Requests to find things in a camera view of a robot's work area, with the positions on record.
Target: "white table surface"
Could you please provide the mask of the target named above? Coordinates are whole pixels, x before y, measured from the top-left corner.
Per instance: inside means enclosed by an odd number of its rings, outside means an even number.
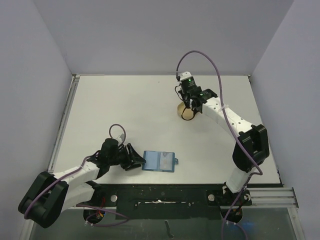
[[[247,76],[222,76],[224,102],[247,121],[262,121]],[[216,76],[195,76],[202,89],[219,94]],[[126,143],[143,156],[144,151],[175,152],[175,171],[124,171],[119,165],[97,179],[100,184],[222,184],[235,164],[235,142],[205,115],[184,121],[177,115],[181,102],[172,75],[108,76],[83,75],[79,79],[54,172],[79,165],[85,156],[101,149],[109,126],[119,123],[127,132]],[[115,127],[114,136],[121,133]],[[250,183],[278,184],[272,156],[261,165],[263,176]]]

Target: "gray wall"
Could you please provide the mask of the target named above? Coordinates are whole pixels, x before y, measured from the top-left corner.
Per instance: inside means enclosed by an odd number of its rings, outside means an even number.
[[[48,167],[71,73],[31,0],[0,1],[0,239],[19,238],[18,205]]]
[[[252,75],[284,183],[294,187],[308,240],[319,239],[320,1],[296,0]]]
[[[33,0],[72,73],[168,74],[201,50],[251,74],[293,0]],[[213,73],[188,57],[181,70]]]

